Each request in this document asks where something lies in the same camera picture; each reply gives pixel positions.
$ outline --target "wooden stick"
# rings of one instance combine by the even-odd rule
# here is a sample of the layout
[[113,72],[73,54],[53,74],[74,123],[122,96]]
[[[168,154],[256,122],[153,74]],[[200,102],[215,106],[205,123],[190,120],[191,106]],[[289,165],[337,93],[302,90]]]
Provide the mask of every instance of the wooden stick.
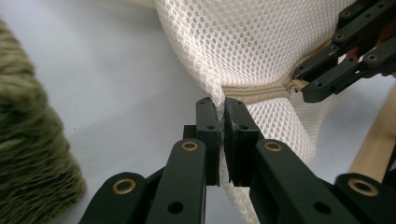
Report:
[[382,106],[348,172],[382,182],[396,144],[396,86]]

